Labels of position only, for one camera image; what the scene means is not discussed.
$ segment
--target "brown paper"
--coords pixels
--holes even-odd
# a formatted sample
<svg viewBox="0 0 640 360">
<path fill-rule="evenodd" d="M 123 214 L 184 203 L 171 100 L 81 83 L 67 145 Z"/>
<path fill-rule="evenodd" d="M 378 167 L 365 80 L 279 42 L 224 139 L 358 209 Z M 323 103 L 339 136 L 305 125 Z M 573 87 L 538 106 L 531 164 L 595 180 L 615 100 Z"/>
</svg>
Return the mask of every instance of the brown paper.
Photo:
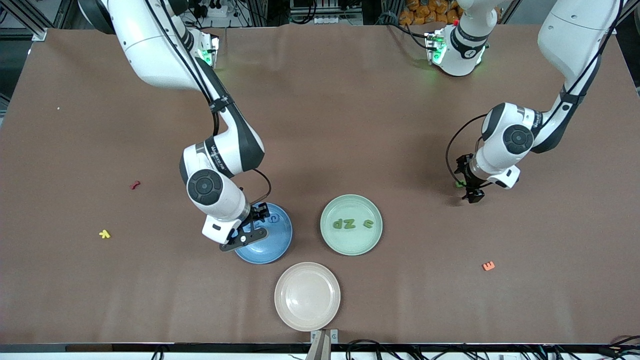
<svg viewBox="0 0 640 360">
<path fill-rule="evenodd" d="M 200 234 L 205 216 L 178 162 L 211 133 L 203 96 L 142 82 L 115 36 L 50 29 L 0 131 L 0 342 L 308 341 L 273 303 L 278 278 L 301 261 L 336 275 L 342 298 L 327 328 L 342 342 L 639 333 L 640 102 L 614 38 L 562 142 L 521 161 L 512 190 L 489 186 L 465 204 L 444 164 L 468 119 L 504 101 L 551 107 L 563 77 L 538 28 L 496 26 L 462 78 L 387 26 L 229 29 L 216 72 L 264 142 L 268 201 L 294 227 L 268 265 Z M 477 121 L 459 135 L 452 164 L 480 133 Z M 233 180 L 249 199 L 267 188 L 253 172 Z M 384 220 L 362 256 L 335 253 L 320 234 L 324 206 L 346 193 Z"/>
</svg>

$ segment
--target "metal frame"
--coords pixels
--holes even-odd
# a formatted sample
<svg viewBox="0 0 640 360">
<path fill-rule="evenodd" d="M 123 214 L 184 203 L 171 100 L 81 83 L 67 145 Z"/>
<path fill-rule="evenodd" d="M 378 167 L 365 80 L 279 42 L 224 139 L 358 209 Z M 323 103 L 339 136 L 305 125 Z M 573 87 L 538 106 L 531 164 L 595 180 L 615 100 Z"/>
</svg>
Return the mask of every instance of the metal frame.
<svg viewBox="0 0 640 360">
<path fill-rule="evenodd" d="M 267 1 L 263 0 L 247 0 L 247 9 L 249 9 L 249 16 L 254 27 L 267 26 L 266 8 Z"/>
<path fill-rule="evenodd" d="M 29 0 L 0 0 L 5 8 L 22 25 L 23 29 L 0 29 L 0 40 L 43 41 L 47 28 L 62 28 L 73 0 L 62 0 L 54 21 L 47 19 Z"/>
</svg>

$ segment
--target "plate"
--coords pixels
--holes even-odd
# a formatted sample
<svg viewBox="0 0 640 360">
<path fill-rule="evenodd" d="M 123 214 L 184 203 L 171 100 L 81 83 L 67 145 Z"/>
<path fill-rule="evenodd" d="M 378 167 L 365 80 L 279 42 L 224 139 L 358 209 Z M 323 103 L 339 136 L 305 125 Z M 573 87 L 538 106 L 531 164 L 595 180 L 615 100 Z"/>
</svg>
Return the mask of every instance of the plate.
<svg viewBox="0 0 640 360">
<path fill-rule="evenodd" d="M 291 220 L 287 213 L 280 207 L 270 202 L 269 217 L 264 220 L 254 221 L 253 226 L 267 229 L 266 238 L 236 249 L 236 254 L 251 264 L 268 264 L 280 259 L 287 252 L 293 237 Z"/>
<path fill-rule="evenodd" d="M 338 196 L 324 208 L 320 232 L 333 250 L 343 255 L 362 255 L 380 240 L 382 215 L 365 197 L 353 194 Z"/>
<path fill-rule="evenodd" d="M 340 286 L 326 267 L 299 263 L 280 276 L 274 300 L 284 323 L 298 331 L 315 331 L 329 324 L 338 312 Z"/>
</svg>

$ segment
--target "white plate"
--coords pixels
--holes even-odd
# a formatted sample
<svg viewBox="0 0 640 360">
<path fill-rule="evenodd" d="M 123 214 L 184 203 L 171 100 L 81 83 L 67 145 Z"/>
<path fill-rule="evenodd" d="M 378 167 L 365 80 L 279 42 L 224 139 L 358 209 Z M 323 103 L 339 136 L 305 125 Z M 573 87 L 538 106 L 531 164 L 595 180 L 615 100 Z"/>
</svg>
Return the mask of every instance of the white plate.
<svg viewBox="0 0 640 360">
<path fill-rule="evenodd" d="M 284 323 L 298 331 L 315 331 L 330 323 L 338 312 L 340 285 L 324 266 L 299 263 L 280 276 L 274 300 Z"/>
</svg>

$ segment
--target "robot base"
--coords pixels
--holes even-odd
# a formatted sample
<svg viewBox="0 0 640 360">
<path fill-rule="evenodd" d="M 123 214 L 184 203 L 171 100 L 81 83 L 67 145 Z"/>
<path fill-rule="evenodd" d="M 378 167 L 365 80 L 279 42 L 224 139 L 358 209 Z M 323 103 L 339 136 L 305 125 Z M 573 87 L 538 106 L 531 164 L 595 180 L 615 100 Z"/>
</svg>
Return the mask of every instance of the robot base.
<svg viewBox="0 0 640 360">
<path fill-rule="evenodd" d="M 435 50 L 427 50 L 427 59 L 430 64 L 441 68 L 449 75 L 465 76 L 480 64 L 486 46 L 483 46 L 477 53 L 475 50 L 469 50 L 467 55 L 470 58 L 463 58 L 451 44 L 447 44 L 447 39 L 451 38 L 451 32 L 454 28 L 453 25 L 447 25 L 433 33 L 425 33 L 426 36 L 431 35 L 424 39 L 425 45 L 429 48 L 435 48 Z"/>
</svg>

